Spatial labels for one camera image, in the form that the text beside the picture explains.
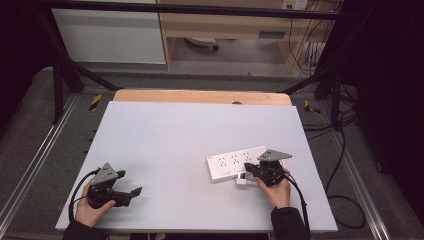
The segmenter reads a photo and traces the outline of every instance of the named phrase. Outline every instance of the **table surface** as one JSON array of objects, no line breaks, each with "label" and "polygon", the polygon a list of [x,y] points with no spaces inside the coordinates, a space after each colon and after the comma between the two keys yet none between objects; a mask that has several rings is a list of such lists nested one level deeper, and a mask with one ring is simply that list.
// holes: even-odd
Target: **table surface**
[{"label": "table surface", "polygon": [[[262,190],[240,187],[234,180],[212,183],[206,161],[206,156],[260,145],[293,155],[285,165],[308,204],[311,231],[337,231],[297,110],[291,106],[110,102],[74,188],[106,162],[116,171],[127,171],[114,190],[143,187],[129,207],[106,214],[100,229],[271,232],[272,207]],[[295,190],[291,204],[301,211]],[[65,208],[56,228],[64,230],[68,223]]]}]

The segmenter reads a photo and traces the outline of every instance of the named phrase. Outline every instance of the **power strip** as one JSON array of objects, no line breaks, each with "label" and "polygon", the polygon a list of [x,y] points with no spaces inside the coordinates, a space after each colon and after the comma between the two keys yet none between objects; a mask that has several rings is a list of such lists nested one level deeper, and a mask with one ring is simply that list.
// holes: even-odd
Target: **power strip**
[{"label": "power strip", "polygon": [[259,164],[258,157],[266,150],[265,146],[259,146],[206,157],[212,182],[234,179],[238,173],[245,173],[244,163]]}]

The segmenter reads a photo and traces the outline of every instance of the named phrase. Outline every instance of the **hand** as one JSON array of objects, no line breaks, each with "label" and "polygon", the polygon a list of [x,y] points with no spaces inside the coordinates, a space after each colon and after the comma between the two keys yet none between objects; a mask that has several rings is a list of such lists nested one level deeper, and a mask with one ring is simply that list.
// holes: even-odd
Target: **hand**
[{"label": "hand", "polygon": [[88,199],[86,198],[89,188],[90,183],[85,185],[84,190],[82,191],[83,198],[81,198],[77,204],[77,214],[75,216],[75,220],[88,227],[94,227],[97,224],[97,221],[99,221],[100,217],[107,213],[116,202],[114,200],[110,200],[99,209],[92,208],[88,204]]},{"label": "hand", "polygon": [[[284,171],[290,174],[290,172],[287,169],[284,169]],[[264,190],[272,206],[276,208],[290,207],[291,186],[289,181],[287,181],[286,178],[284,178],[283,181],[281,181],[278,185],[271,186],[271,187],[267,187],[260,178],[255,177],[255,179],[259,187],[261,187],[262,190]]]}]

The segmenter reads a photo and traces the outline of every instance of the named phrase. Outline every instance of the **cable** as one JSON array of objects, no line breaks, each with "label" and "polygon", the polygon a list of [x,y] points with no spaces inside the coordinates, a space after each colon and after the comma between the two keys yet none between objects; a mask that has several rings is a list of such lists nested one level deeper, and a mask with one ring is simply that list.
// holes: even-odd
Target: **cable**
[{"label": "cable", "polygon": [[324,135],[324,134],[326,134],[326,133],[329,133],[329,132],[331,132],[331,131],[333,131],[333,129],[330,129],[330,130],[328,130],[328,131],[325,131],[325,132],[323,132],[323,133],[320,133],[320,134],[318,134],[318,135],[316,135],[316,136],[310,137],[310,138],[308,138],[307,140],[308,140],[308,141],[309,141],[309,140],[312,140],[312,139],[314,139],[314,138],[320,137],[320,136],[322,136],[322,135]]},{"label": "cable", "polygon": [[81,185],[84,183],[84,181],[91,175],[96,175],[98,172],[100,171],[100,168],[98,168],[97,170],[91,171],[90,173],[88,173],[87,175],[85,175],[81,181],[78,183],[77,187],[74,190],[74,193],[72,194],[71,197],[71,201],[69,203],[69,207],[68,207],[68,216],[69,216],[69,222],[75,221],[75,217],[74,217],[74,204],[76,201],[78,201],[81,198],[84,198],[86,196],[83,196],[77,200],[75,200],[75,195],[77,194],[79,188],[81,187]]},{"label": "cable", "polygon": [[[344,116],[345,116],[347,113],[351,112],[351,111],[353,111],[353,109],[350,109],[350,110],[348,110],[348,111],[344,112],[344,113],[341,115],[341,117],[340,117],[340,122],[341,122],[341,123],[343,123],[343,121],[344,121],[344,120],[343,120],[343,119],[344,119]],[[359,208],[359,210],[360,210],[360,212],[361,212],[361,215],[362,215],[362,222],[361,222],[360,224],[358,224],[358,225],[349,225],[349,224],[344,223],[344,222],[342,222],[341,220],[337,219],[336,217],[335,217],[335,220],[336,220],[338,223],[340,223],[341,225],[343,225],[343,226],[345,226],[345,227],[347,227],[347,228],[351,228],[351,229],[360,229],[360,228],[362,228],[362,227],[365,225],[365,223],[366,223],[366,217],[365,217],[364,210],[363,210],[363,209],[362,209],[362,207],[359,205],[359,203],[357,203],[355,200],[353,200],[353,199],[351,199],[351,198],[349,198],[349,197],[346,197],[346,196],[341,196],[341,195],[328,195],[328,189],[329,189],[329,187],[330,187],[330,184],[331,184],[331,182],[332,182],[332,180],[333,180],[333,178],[334,178],[334,176],[335,176],[335,174],[336,174],[337,170],[338,170],[338,169],[339,169],[339,167],[340,167],[340,164],[341,164],[341,162],[342,162],[342,160],[343,160],[343,157],[344,157],[344,152],[345,152],[345,150],[346,150],[346,137],[345,137],[345,134],[344,134],[344,131],[343,131],[343,124],[340,124],[340,134],[341,134],[341,136],[342,136],[342,150],[341,150],[340,157],[339,157],[339,159],[338,159],[338,161],[337,161],[336,167],[334,168],[333,172],[331,173],[330,179],[328,180],[328,182],[327,182],[327,184],[326,184],[326,186],[325,186],[325,194],[327,195],[327,198],[328,198],[328,199],[342,198],[342,199],[346,199],[346,200],[348,200],[348,201],[350,201],[350,202],[354,203],[354,204],[355,204],[355,205]]]},{"label": "cable", "polygon": [[300,197],[300,204],[302,205],[302,214],[303,214],[303,221],[305,222],[305,228],[306,228],[306,232],[308,233],[309,236],[311,236],[311,230],[309,227],[309,219],[308,219],[308,211],[306,209],[306,202],[305,199],[303,198],[303,194],[302,191],[300,191],[300,188],[297,186],[296,180],[294,180],[293,176],[288,173],[287,171],[284,171],[284,178],[287,179],[297,190],[297,192],[299,193],[299,197]]}]

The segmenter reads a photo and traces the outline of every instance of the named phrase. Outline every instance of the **power cord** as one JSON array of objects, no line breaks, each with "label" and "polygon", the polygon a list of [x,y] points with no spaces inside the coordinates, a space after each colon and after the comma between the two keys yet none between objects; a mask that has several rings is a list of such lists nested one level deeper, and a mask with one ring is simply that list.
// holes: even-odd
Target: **power cord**
[{"label": "power cord", "polygon": [[[344,116],[345,116],[348,112],[351,112],[351,111],[353,111],[353,109],[350,109],[350,110],[348,110],[348,111],[345,111],[345,112],[341,115],[341,117],[340,117],[340,122],[343,122],[343,118],[344,118]],[[348,201],[352,202],[353,204],[355,204],[355,205],[356,205],[356,207],[358,207],[358,209],[360,210],[361,215],[362,215],[362,222],[361,222],[360,224],[357,224],[357,225],[349,225],[349,224],[347,224],[347,223],[342,222],[340,219],[338,219],[338,218],[336,218],[336,217],[335,217],[335,220],[336,220],[339,224],[341,224],[341,225],[343,225],[343,226],[345,226],[345,227],[347,227],[347,228],[351,228],[351,229],[360,229],[360,228],[362,228],[363,226],[365,226],[365,223],[366,223],[366,217],[365,217],[365,212],[364,212],[364,210],[362,209],[362,207],[359,205],[359,203],[357,203],[355,200],[353,200],[353,199],[351,199],[351,198],[349,198],[349,197],[346,197],[346,196],[342,196],[342,195],[328,195],[328,190],[329,190],[329,188],[330,188],[330,184],[331,184],[331,182],[333,181],[333,178],[334,178],[334,176],[336,175],[336,172],[337,172],[337,170],[338,170],[338,169],[339,169],[339,167],[340,167],[340,164],[341,164],[341,162],[342,162],[342,160],[343,160],[344,153],[345,153],[345,150],[346,150],[346,137],[345,137],[344,130],[343,130],[343,124],[340,124],[340,134],[341,134],[341,136],[342,136],[342,141],[343,141],[343,143],[342,143],[342,151],[341,151],[340,157],[339,157],[339,159],[338,159],[338,161],[337,161],[336,167],[334,168],[333,172],[331,173],[330,179],[328,180],[328,182],[327,182],[327,184],[326,184],[326,186],[325,186],[325,194],[327,195],[327,198],[328,198],[328,199],[337,199],[337,198],[341,198],[341,199],[348,200]]]},{"label": "power cord", "polygon": [[100,168],[98,168],[97,170],[91,171],[89,172],[87,175],[85,175],[81,181],[78,183],[77,187],[75,188],[74,192],[72,193],[72,197],[71,197],[71,201],[69,203],[69,207],[68,207],[68,216],[69,216],[69,222],[75,221],[75,217],[74,217],[74,204],[82,199],[85,198],[87,196],[82,196],[80,198],[78,198],[77,200],[75,200],[75,196],[79,190],[79,188],[81,187],[81,185],[84,183],[84,181],[91,175],[96,175],[98,172],[100,171]]},{"label": "power cord", "polygon": [[296,180],[294,180],[293,176],[287,171],[284,171],[284,173],[285,173],[284,177],[296,188],[297,192],[299,193],[300,204],[302,205],[303,221],[305,222],[306,232],[308,233],[309,236],[311,236],[311,230],[309,227],[309,219],[308,219],[308,211],[306,209],[307,204],[305,202],[305,199],[303,198],[302,191],[300,191],[300,188],[297,186]]},{"label": "power cord", "polygon": [[[344,199],[344,200],[347,200],[347,201],[350,201],[351,203],[353,203],[360,210],[360,212],[361,212],[362,221],[361,221],[360,224],[349,225],[347,223],[344,223],[343,221],[341,221],[338,218],[335,218],[335,220],[340,225],[342,225],[344,227],[347,227],[347,228],[350,228],[350,229],[360,229],[360,228],[362,228],[366,224],[366,217],[365,217],[365,212],[362,209],[362,207],[359,205],[359,203],[357,203],[355,200],[353,200],[353,199],[351,199],[349,197],[346,197],[346,196],[342,196],[342,195],[328,195],[329,187],[331,185],[331,182],[333,181],[333,178],[334,178],[337,170],[340,167],[340,164],[341,164],[341,162],[343,160],[344,152],[345,152],[345,149],[346,149],[346,138],[345,138],[343,127],[344,126],[347,126],[347,125],[349,125],[349,124],[351,124],[353,122],[355,122],[356,119],[357,119],[357,116],[356,115],[346,117],[346,114],[348,114],[349,112],[352,112],[352,111],[354,111],[354,109],[347,110],[340,117],[340,123],[341,123],[340,124],[340,133],[341,133],[342,142],[343,142],[342,143],[342,151],[341,151],[340,157],[339,157],[339,159],[337,161],[336,167],[334,168],[333,172],[331,173],[330,179],[328,180],[328,182],[327,182],[327,184],[325,186],[325,194],[327,195],[327,198],[328,199]],[[334,130],[334,126],[333,126],[332,123],[326,123],[326,124],[303,124],[303,127],[304,127],[305,132],[315,132],[315,131],[324,131],[325,130],[324,132],[322,132],[322,133],[320,133],[320,134],[318,134],[316,136],[313,136],[313,137],[308,138],[308,140],[312,140],[314,138],[317,138],[319,136],[322,136],[322,135],[324,135],[326,133],[329,133],[329,132],[331,132],[331,131]]]}]

